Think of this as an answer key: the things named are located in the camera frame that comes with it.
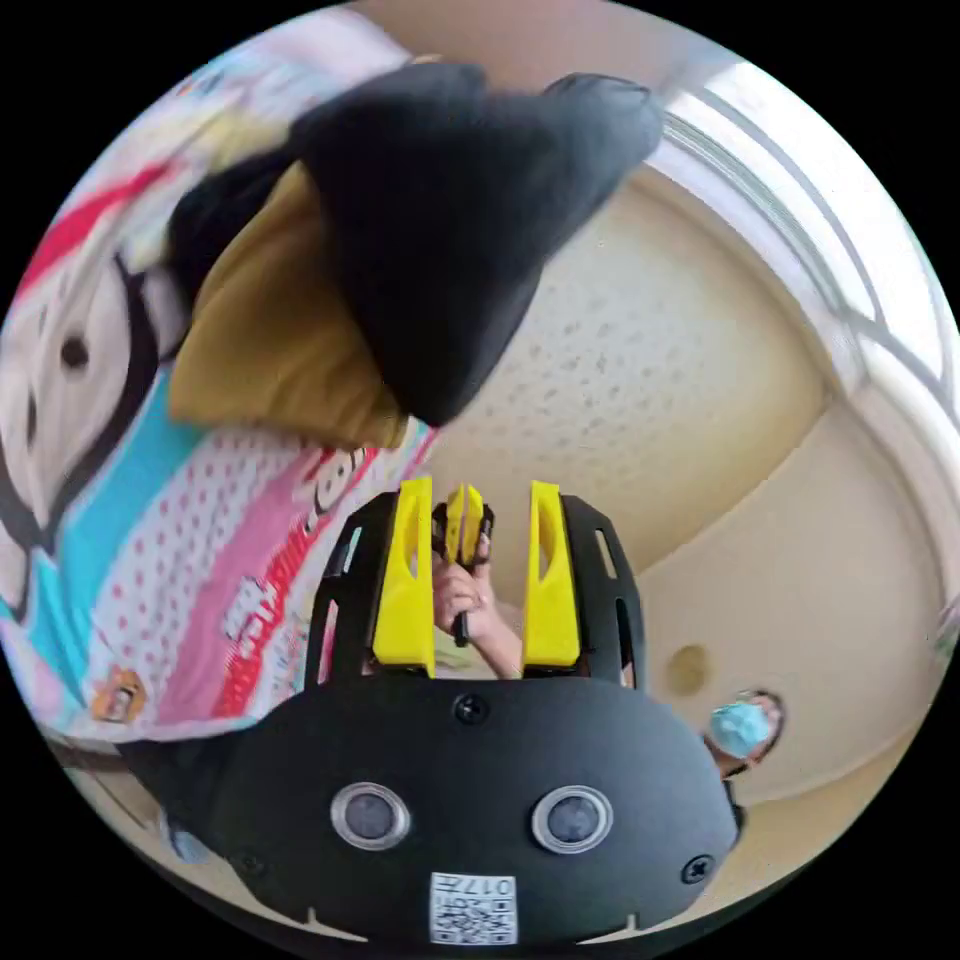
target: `polka dot pattern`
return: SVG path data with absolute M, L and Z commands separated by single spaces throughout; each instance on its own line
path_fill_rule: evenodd
M 144 682 L 147 725 L 176 666 L 197 594 L 249 505 L 300 454 L 255 431 L 218 431 L 157 496 L 117 556 L 96 607 L 103 674 L 119 660 Z

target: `sticker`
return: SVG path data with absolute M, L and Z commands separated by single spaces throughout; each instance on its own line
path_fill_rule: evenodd
M 516 943 L 516 879 L 432 874 L 430 942 L 474 947 Z

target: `face mask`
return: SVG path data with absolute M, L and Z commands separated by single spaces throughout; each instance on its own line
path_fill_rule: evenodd
M 710 739 L 738 760 L 745 760 L 769 736 L 770 721 L 755 703 L 731 703 L 710 716 Z

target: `pillow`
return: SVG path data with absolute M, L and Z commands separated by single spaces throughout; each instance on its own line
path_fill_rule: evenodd
M 407 417 L 325 267 L 329 247 L 324 204 L 293 164 L 200 287 L 171 377 L 174 420 L 400 444 Z

